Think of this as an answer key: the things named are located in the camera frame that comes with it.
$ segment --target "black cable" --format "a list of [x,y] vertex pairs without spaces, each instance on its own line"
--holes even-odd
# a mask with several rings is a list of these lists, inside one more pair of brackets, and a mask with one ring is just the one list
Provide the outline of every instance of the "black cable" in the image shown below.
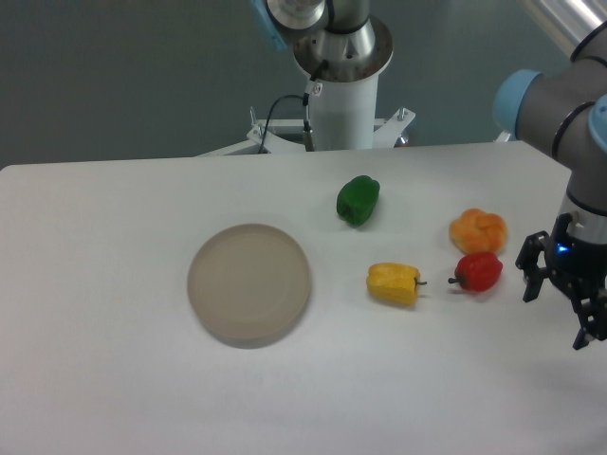
[[259,150],[257,151],[257,154],[262,154],[264,152],[264,144],[266,143],[267,127],[269,126],[269,120],[272,117],[272,112],[274,112],[274,108],[276,107],[276,104],[278,104],[282,100],[286,100],[286,99],[290,99],[290,98],[304,101],[304,97],[301,97],[300,95],[284,95],[272,103],[272,107],[269,108],[269,113],[267,114],[266,128],[264,129],[264,132],[262,134],[262,143],[259,144]]
[[321,76],[321,73],[329,67],[329,62],[327,60],[323,60],[321,64],[319,64],[314,72],[310,75],[310,80],[308,81],[308,86],[305,88],[305,92],[303,93],[303,106],[307,106],[310,100],[310,90],[312,90],[312,82],[315,82]]

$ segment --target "light blue joint cap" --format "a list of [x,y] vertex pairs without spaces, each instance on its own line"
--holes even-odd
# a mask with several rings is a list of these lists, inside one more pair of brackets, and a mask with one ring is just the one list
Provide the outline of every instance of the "light blue joint cap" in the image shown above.
[[592,139],[607,154],[607,95],[600,97],[590,111],[588,129]]
[[269,40],[270,45],[274,47],[274,50],[285,50],[285,40],[283,40],[283,37],[270,19],[269,14],[267,14],[266,4],[264,1],[250,0],[250,4],[253,7],[255,18],[261,26],[263,33],[266,35],[266,38]]
[[504,81],[493,101],[493,119],[504,131],[516,136],[516,121],[529,85],[542,73],[521,69]]

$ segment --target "yellow bell pepper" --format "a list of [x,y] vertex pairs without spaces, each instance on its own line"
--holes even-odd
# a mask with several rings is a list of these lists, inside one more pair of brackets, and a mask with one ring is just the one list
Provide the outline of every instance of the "yellow bell pepper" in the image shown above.
[[413,305],[417,301],[419,270],[411,265],[380,263],[371,265],[367,277],[369,293],[378,299]]

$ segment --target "white cylinder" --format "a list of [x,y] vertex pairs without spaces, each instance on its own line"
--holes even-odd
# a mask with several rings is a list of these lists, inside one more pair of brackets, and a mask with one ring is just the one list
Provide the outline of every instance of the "white cylinder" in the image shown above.
[[317,150],[373,148],[378,76],[356,82],[316,82],[309,106]]

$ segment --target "red bell pepper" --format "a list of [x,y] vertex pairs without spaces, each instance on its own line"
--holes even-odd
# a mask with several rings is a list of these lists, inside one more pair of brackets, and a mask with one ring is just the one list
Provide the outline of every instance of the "red bell pepper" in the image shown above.
[[491,251],[469,254],[457,263],[455,278],[449,278],[449,282],[459,282],[467,291],[487,291],[500,279],[503,267]]

